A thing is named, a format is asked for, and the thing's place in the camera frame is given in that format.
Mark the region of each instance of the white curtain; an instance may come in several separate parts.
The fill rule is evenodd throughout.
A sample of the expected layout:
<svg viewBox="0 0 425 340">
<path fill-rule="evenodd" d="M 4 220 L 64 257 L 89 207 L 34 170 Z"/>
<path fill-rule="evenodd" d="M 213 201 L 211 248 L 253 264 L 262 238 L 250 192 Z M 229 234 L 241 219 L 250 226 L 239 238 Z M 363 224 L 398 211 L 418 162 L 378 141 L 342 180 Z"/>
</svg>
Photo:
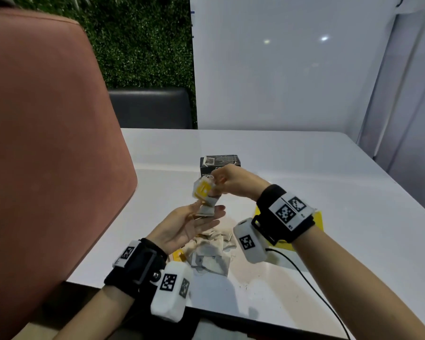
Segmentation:
<svg viewBox="0 0 425 340">
<path fill-rule="evenodd" d="M 372 157 L 424 18 L 421 11 L 395 23 L 359 142 Z M 425 207 L 425 31 L 375 160 Z"/>
</svg>

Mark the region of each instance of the cardboard box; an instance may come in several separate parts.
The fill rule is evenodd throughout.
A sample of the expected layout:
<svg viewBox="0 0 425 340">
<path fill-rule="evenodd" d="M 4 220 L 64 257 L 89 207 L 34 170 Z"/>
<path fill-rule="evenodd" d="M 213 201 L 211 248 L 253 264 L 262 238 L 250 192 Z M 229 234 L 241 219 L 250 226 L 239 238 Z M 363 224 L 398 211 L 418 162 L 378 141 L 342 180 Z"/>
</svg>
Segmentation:
<svg viewBox="0 0 425 340">
<path fill-rule="evenodd" d="M 211 155 L 200 158 L 200 173 L 201 176 L 211 174 L 217 168 L 233 164 L 241 166 L 238 155 Z"/>
</svg>

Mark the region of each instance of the wristband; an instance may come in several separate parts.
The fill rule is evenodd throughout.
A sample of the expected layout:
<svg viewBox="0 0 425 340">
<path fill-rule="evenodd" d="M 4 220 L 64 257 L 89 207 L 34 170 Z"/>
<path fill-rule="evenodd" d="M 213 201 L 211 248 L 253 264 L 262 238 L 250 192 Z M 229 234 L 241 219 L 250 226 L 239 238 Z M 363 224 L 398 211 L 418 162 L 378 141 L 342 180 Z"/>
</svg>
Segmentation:
<svg viewBox="0 0 425 340">
<path fill-rule="evenodd" d="M 256 205 L 261 213 L 252 219 L 252 225 L 273 246 L 279 240 L 292 243 L 315 224 L 315 210 L 278 185 L 268 186 Z"/>
<path fill-rule="evenodd" d="M 133 298 L 143 296 L 151 301 L 166 261 L 167 254 L 150 240 L 132 241 L 114 262 L 104 284 Z"/>
</svg>

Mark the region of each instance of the white partition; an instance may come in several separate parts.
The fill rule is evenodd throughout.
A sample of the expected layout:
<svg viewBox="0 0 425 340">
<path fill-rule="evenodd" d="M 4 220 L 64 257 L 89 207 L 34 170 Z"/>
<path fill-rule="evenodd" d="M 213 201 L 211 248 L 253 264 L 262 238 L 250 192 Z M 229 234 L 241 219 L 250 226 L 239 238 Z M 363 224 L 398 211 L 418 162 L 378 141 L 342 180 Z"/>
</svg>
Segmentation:
<svg viewBox="0 0 425 340">
<path fill-rule="evenodd" d="M 191 0 L 199 129 L 357 139 L 400 0 Z"/>
</svg>

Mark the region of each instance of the right hand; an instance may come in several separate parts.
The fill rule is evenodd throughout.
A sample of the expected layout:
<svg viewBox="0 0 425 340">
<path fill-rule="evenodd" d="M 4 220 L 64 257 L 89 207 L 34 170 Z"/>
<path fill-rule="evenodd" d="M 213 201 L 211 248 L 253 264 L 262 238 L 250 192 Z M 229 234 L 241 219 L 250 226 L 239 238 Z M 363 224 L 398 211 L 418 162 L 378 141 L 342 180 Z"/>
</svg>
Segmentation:
<svg viewBox="0 0 425 340">
<path fill-rule="evenodd" d="M 257 201 L 261 193 L 271 185 L 266 180 L 236 165 L 226 165 L 212 171 L 216 186 L 212 194 L 231 193 L 239 197 L 247 197 Z"/>
</svg>

